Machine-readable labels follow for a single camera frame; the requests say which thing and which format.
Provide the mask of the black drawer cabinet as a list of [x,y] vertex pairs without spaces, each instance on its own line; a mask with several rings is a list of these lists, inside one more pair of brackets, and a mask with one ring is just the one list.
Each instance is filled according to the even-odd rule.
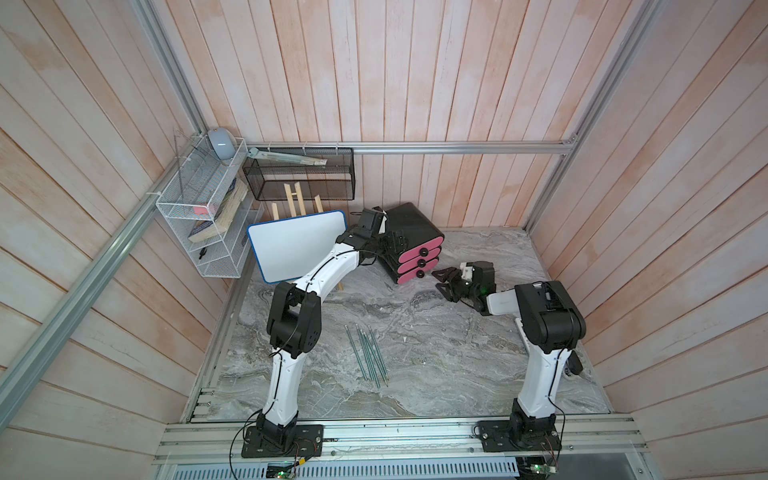
[[[405,203],[386,211],[385,233],[394,232],[399,229],[407,231],[409,249],[438,236],[445,238],[442,231],[419,211],[413,203]],[[396,280],[399,275],[397,269],[401,264],[398,262],[398,256],[395,254],[392,256],[384,255],[381,258],[382,265],[396,284],[398,284]]]

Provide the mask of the pink bottom drawer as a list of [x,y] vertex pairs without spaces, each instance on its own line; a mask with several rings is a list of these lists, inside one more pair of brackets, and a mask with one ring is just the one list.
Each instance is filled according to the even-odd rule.
[[429,261],[419,260],[413,269],[410,269],[404,273],[398,275],[396,282],[400,285],[413,280],[415,278],[424,278],[430,270],[435,268],[439,263],[439,258],[435,257]]

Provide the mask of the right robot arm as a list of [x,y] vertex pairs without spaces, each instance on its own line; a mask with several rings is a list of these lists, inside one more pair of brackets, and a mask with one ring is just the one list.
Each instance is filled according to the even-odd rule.
[[444,298],[464,303],[483,316],[513,316],[529,354],[524,384],[513,404],[520,419],[552,419],[560,377],[571,352],[586,335],[586,322],[559,281],[518,284],[501,291],[494,265],[464,262],[434,271]]

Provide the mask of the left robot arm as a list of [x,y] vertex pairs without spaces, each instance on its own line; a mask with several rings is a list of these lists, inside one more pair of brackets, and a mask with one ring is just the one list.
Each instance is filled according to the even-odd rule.
[[305,238],[281,250],[298,266],[275,285],[267,318],[272,372],[258,417],[265,426],[286,429],[298,418],[298,387],[307,354],[322,333],[322,304],[344,277],[383,253],[385,229],[386,215],[366,210],[357,225],[335,238],[316,240],[311,230],[296,227]]

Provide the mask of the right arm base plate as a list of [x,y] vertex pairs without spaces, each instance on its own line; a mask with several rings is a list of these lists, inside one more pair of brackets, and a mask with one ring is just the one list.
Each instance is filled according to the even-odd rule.
[[554,430],[530,430],[511,420],[479,421],[475,425],[475,435],[486,453],[549,450],[557,453],[562,447]]

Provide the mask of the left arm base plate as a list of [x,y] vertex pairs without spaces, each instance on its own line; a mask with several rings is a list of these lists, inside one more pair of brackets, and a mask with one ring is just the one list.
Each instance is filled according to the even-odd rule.
[[299,457],[313,458],[322,454],[322,424],[249,426],[241,450],[243,458]]

